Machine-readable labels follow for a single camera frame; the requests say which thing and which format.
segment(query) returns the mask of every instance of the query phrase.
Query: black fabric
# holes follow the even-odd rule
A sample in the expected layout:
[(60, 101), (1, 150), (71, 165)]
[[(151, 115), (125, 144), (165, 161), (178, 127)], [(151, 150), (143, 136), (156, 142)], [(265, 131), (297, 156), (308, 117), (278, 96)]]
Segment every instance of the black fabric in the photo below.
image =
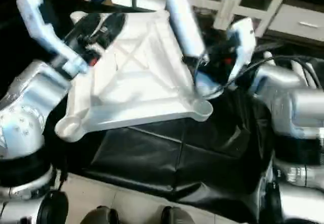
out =
[(106, 131), (90, 165), (73, 171), (254, 222), (249, 196), (271, 154), (269, 115), (241, 91), (225, 93), (213, 106), (204, 123), (179, 119)]
[(277, 159), (292, 164), (318, 166), (321, 162), (321, 146), (314, 139), (276, 136), (275, 151)]

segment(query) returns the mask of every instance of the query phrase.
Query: drawer handle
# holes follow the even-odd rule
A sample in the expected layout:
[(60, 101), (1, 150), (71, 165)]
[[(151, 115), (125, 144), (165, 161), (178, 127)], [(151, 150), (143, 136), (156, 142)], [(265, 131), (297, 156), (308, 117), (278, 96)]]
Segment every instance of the drawer handle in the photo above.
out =
[(310, 23), (307, 23), (307, 22), (300, 21), (299, 24), (304, 25), (304, 26), (308, 26), (308, 27), (311, 27), (311, 28), (319, 29), (318, 25), (310, 24)]

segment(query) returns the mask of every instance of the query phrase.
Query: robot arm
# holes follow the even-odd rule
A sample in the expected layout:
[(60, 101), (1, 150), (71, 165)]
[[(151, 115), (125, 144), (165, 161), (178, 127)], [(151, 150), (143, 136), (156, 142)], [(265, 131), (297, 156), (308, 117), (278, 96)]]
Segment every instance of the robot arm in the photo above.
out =
[(324, 92), (308, 87), (292, 70), (262, 65), (249, 92), (268, 107), (277, 134), (297, 139), (324, 138)]
[(64, 223), (67, 213), (65, 194), (50, 191), (56, 174), (44, 151), (43, 130), (49, 113), (68, 93), (71, 79), (88, 69), (76, 51), (85, 49), (78, 39), (94, 33), (100, 15), (78, 22), (63, 42), (52, 25), (44, 22), (42, 4), (43, 0), (17, 0), (30, 36), (58, 55), (49, 64), (31, 63), (0, 101), (1, 223), (25, 218), (26, 223), (42, 223), (49, 218), (47, 213)]

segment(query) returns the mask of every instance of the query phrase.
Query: silver cylinder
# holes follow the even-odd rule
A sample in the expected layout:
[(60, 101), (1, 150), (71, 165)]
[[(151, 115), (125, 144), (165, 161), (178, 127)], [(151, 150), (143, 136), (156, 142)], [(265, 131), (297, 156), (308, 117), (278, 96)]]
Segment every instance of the silver cylinder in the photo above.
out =
[(323, 166), (305, 166), (290, 164), (287, 162), (275, 160), (280, 175), (285, 181), (309, 188), (320, 189), (324, 191), (324, 167)]
[(199, 57), (205, 51), (205, 45), (190, 1), (167, 0), (167, 7), (184, 55)]
[(3, 187), (0, 186), (0, 200), (29, 200), (31, 198), (39, 197), (43, 189), (50, 189), (51, 181), (56, 177), (56, 172), (53, 171), (53, 167), (40, 178), (23, 184), (21, 186)]
[(279, 184), (283, 221), (290, 219), (324, 223), (324, 193), (281, 182)]
[(43, 196), (35, 200), (7, 203), (2, 211), (0, 223), (19, 223), (21, 219), (26, 218), (31, 224), (37, 224), (39, 209), (44, 198)]

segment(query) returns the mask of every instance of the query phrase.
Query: white plastic part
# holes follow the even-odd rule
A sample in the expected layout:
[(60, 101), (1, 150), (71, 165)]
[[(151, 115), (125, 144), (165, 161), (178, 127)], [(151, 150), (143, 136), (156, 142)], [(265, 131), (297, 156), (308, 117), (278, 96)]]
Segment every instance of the white plastic part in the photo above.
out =
[(296, 74), (298, 74), (305, 81), (305, 83), (308, 85), (307, 79), (306, 79), (306, 76), (305, 76), (305, 73), (304, 73), (303, 66), (301, 66), (296, 61), (291, 61), (291, 63), (292, 63), (292, 69), (293, 69), (293, 71)]
[(72, 81), (66, 116), (55, 127), (59, 137), (75, 142), (92, 131), (184, 117), (205, 121), (212, 114), (194, 92), (168, 19), (167, 11), (127, 14), (97, 64)]
[[(269, 52), (269, 51), (265, 51), (265, 52), (263, 53), (263, 57), (264, 57), (264, 58), (271, 58), (271, 57), (272, 57), (272, 53)], [(275, 62), (274, 62), (273, 59), (269, 60), (269, 61), (267, 62), (267, 64), (270, 64), (270, 65), (276, 66), (276, 64), (275, 64)]]
[[(307, 63), (307, 65), (313, 71), (313, 73), (316, 74), (316, 72), (315, 72), (315, 70), (313, 68), (313, 65), (311, 63)], [(307, 70), (304, 70), (304, 71), (305, 71), (305, 75), (306, 75), (306, 78), (307, 78), (308, 86), (313, 88), (313, 89), (316, 89), (317, 86), (316, 86), (316, 83), (313, 80), (312, 76), (310, 75), (310, 73)]]
[(167, 7), (184, 54), (200, 57), (206, 48), (190, 0), (167, 0)]
[(87, 63), (55, 34), (53, 26), (46, 24), (39, 10), (43, 0), (17, 0), (17, 7), (31, 38), (49, 51), (57, 52), (68, 61), (62, 67), (72, 77), (88, 71)]
[(237, 59), (228, 77), (229, 82), (239, 74), (244, 65), (251, 63), (254, 49), (257, 44), (251, 18), (244, 18), (234, 23), (228, 30), (227, 37), (230, 38), (234, 34), (238, 36), (240, 45), (236, 48)]

